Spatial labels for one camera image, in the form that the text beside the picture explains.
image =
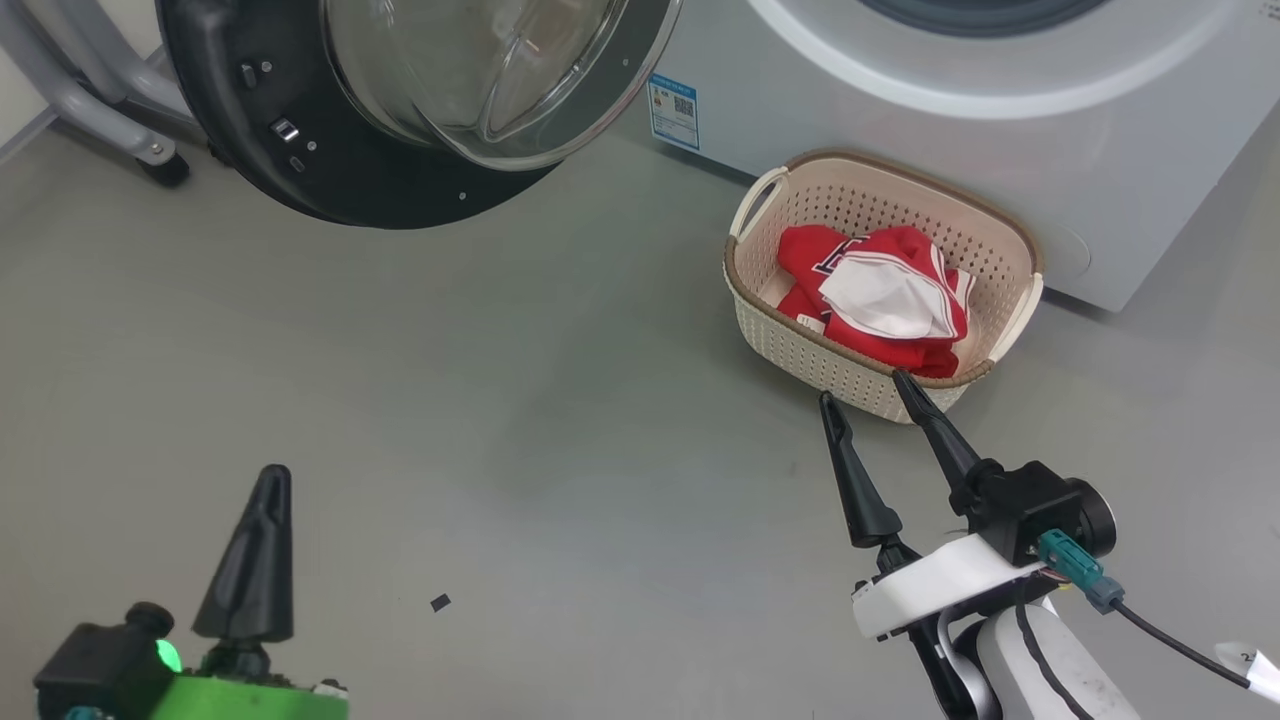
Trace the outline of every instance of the black cable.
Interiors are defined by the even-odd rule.
[[[1176,650],[1178,652],[1183,653],[1201,667],[1204,667],[1206,670],[1213,673],[1215,675],[1221,675],[1222,678],[1226,678],[1228,680],[1235,683],[1236,685],[1240,685],[1242,688],[1249,687],[1249,680],[1247,678],[1243,678],[1228,670],[1226,667],[1222,667],[1217,662],[1213,662],[1208,657],[1204,657],[1203,655],[1196,652],[1194,650],[1169,637],[1164,630],[1143,620],[1142,616],[1134,612],[1133,610],[1129,610],[1129,607],[1124,603],[1123,600],[1120,598],[1112,600],[1111,607],[1115,607],[1116,612],[1124,615],[1125,619],[1128,619],[1134,625],[1138,625],[1138,628],[1140,628],[1144,633],[1167,644],[1169,647]]]
[[[1032,624],[1027,620],[1027,583],[1019,583],[1018,588],[1014,591],[1014,614],[1018,616],[1018,629],[1023,632],[1023,642],[1027,644],[1027,652],[1032,655],[1032,660],[1041,669],[1041,675],[1044,676],[1044,682],[1048,687],[1053,688],[1057,697],[1062,698],[1066,703],[1068,710],[1070,710],[1078,720],[1093,720],[1093,716],[1088,714],[1080,703],[1071,697],[1066,687],[1057,675],[1053,674],[1053,669],[1048,666],[1048,660],[1044,660],[1044,652],[1039,647],[1039,642],[1036,641],[1036,633],[1032,632]]]

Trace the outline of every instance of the white wall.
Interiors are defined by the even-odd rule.
[[[44,0],[28,1],[37,4]],[[151,0],[99,1],[140,55],[146,58],[160,47],[160,28],[156,26],[155,5]],[[0,51],[0,147],[13,140],[46,106],[44,97],[27,82],[9,55]]]

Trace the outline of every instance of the red fabric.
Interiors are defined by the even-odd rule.
[[[799,315],[819,318],[827,323],[828,338],[893,368],[905,368],[925,378],[950,378],[960,365],[951,346],[969,332],[966,288],[960,288],[959,306],[952,305],[952,324],[957,337],[951,340],[890,340],[864,333],[832,313],[818,290],[845,252],[855,251],[893,255],[956,291],[959,274],[943,269],[940,278],[932,249],[933,242],[928,236],[913,227],[877,231],[867,238],[852,240],[826,225],[787,228],[778,243],[778,264],[791,273],[796,284],[778,304],[778,311],[791,319]]]

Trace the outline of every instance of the green light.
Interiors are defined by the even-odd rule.
[[[178,648],[173,647],[169,641],[156,641],[156,652],[160,653],[160,661],[169,666],[174,673],[182,673],[182,657],[178,655]]]

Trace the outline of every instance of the brown basket rim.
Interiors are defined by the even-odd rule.
[[[832,158],[841,160],[851,160],[854,163],[868,165],[895,176],[904,177],[913,182],[918,182],[936,192],[941,192],[942,195],[959,200],[965,205],[975,208],[996,218],[997,220],[1012,228],[1012,231],[1018,234],[1018,237],[1027,245],[1027,251],[1032,256],[1033,270],[1036,273],[1044,272],[1044,255],[1039,250],[1039,243],[1036,241],[1036,237],[1032,236],[1032,233],[1028,232],[1027,228],[1020,222],[1010,217],[1007,213],[997,210],[989,202],[974,196],[973,193],[950,186],[947,183],[943,183],[942,181],[931,178],[928,176],[923,176],[909,168],[904,168],[902,165],[892,163],[890,160],[884,160],[881,158],[872,158],[868,155],[863,155],[840,147],[820,149],[805,152],[804,155],[799,155],[796,158],[792,158],[791,160],[787,160],[786,168],[788,170],[795,170],[796,168],[804,165],[805,163],[812,163],[815,160],[827,160]],[[800,323],[796,323],[791,318],[787,318],[782,313],[778,313],[776,307],[771,307],[763,300],[760,300],[760,297],[756,296],[754,292],[746,290],[746,283],[744,283],[742,278],[737,274],[737,266],[736,263],[733,261],[733,252],[736,250],[737,250],[737,236],[731,233],[728,236],[728,242],[724,245],[724,277],[728,278],[730,286],[733,288],[733,292],[736,292],[739,297],[744,299],[749,305],[763,313],[769,319],[782,323],[782,325],[785,325],[786,328],[800,334],[800,337],[804,337],[805,340],[813,342],[814,345],[822,347],[823,350],[833,352],[837,356],[849,360],[850,363],[856,363],[858,365],[861,365],[868,370],[874,370],[882,375],[893,374],[895,368],[892,368],[891,365],[868,357],[860,352],[854,352],[852,350],[845,347],[844,345],[840,345],[827,338],[826,336],[815,333],[814,331],[801,325]],[[995,363],[987,359],[974,365],[972,369],[969,369],[969,372],[952,378],[942,378],[942,379],[922,378],[914,374],[913,377],[920,383],[922,387],[928,389],[952,389],[957,387],[964,387],[977,380],[978,378],[986,375],[992,370],[992,368],[995,368],[995,365],[996,365]]]

